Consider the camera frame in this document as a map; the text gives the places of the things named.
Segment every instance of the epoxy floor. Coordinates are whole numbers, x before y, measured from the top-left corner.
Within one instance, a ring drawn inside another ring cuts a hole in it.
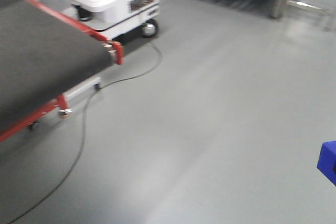
[[[335,28],[292,8],[268,19],[270,0],[161,3],[162,64],[97,94],[77,167],[15,223],[334,224],[336,188],[316,164],[336,138]],[[103,83],[151,68],[147,42],[128,43]],[[1,224],[63,178],[90,92],[70,118],[51,113],[0,144]]]

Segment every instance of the caster wheel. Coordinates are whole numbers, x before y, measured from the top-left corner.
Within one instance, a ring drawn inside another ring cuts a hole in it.
[[[58,111],[58,116],[62,119],[67,118],[72,113],[72,109]]]
[[[29,129],[30,131],[36,131],[36,130],[38,129],[39,125],[40,125],[39,122],[36,121],[36,122],[34,122],[34,123],[29,124],[29,125],[28,125],[28,129]]]
[[[144,38],[153,38],[159,32],[158,23],[150,19],[142,25],[142,37]]]

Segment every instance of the blue bin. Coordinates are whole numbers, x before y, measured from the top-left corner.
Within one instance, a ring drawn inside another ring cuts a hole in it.
[[[336,185],[336,141],[322,145],[317,168]]]

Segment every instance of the black cable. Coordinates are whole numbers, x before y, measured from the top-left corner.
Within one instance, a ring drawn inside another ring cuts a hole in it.
[[[129,78],[125,78],[125,79],[121,79],[118,81],[114,81],[111,82],[109,84],[106,84],[105,86],[103,86],[101,89],[99,90],[103,90],[113,84],[119,83],[119,82],[124,82],[124,81],[129,81],[129,80],[133,80],[133,79],[137,79],[139,77],[145,76],[151,72],[153,72],[156,68],[159,67],[159,65],[161,64],[162,60],[163,60],[163,55],[161,50],[151,41],[149,42],[151,47],[157,52],[157,61],[155,63],[155,65],[150,68],[149,70],[147,70],[146,72],[139,74],[137,76],[134,77],[129,77]],[[16,217],[15,219],[13,219],[12,221],[8,222],[7,224],[12,224],[15,221],[17,221],[18,219],[22,218],[23,216],[27,215],[28,213],[30,213],[31,211],[33,211],[36,207],[38,207],[40,204],[42,204],[46,199],[48,199],[55,191],[57,191],[63,184],[64,182],[69,178],[70,174],[72,173],[72,171],[75,169],[76,165],[78,164],[78,161],[80,160],[83,151],[84,151],[84,147],[85,147],[85,142],[86,142],[86,130],[87,130],[87,112],[89,109],[89,105],[90,102],[92,100],[93,97],[95,97],[95,95],[98,92],[93,93],[87,100],[84,109],[83,109],[83,117],[82,117],[82,140],[81,140],[81,144],[80,144],[80,149],[79,152],[77,154],[77,157],[75,159],[75,161],[73,162],[72,166],[70,167],[69,171],[66,173],[66,175],[64,176],[64,178],[58,183],[58,185],[52,190],[50,191],[45,197],[43,197],[38,203],[36,203],[34,206],[32,206],[31,208],[29,208],[27,211],[25,211],[23,214],[19,215],[18,217]]]

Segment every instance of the red frame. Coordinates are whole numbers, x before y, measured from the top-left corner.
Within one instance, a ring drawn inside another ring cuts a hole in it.
[[[100,34],[96,30],[82,24],[81,22],[70,18],[62,13],[59,13],[44,4],[36,1],[36,0],[25,0],[32,4],[33,6],[41,9],[42,11],[48,13],[51,16],[54,16],[55,18],[58,18],[59,20],[63,21],[64,23],[75,27],[76,29],[92,36],[96,40],[99,40],[101,42],[111,42],[107,37]],[[117,59],[115,61],[116,64],[123,64],[123,47],[122,45],[117,41],[111,42],[114,49],[116,50]],[[55,108],[60,108],[61,110],[65,110],[68,108],[67,101],[65,99],[65,96],[63,94],[59,95],[56,99],[53,99],[52,101],[48,102],[47,104],[40,107],[38,110],[33,112],[32,114],[28,115],[27,117],[19,120],[18,122],[14,123],[9,128],[0,131],[0,143],[5,141],[10,136],[14,135],[16,132],[24,129],[25,127],[29,126],[31,123],[34,123],[39,118],[43,117],[45,114],[49,113],[50,111],[54,110]]]

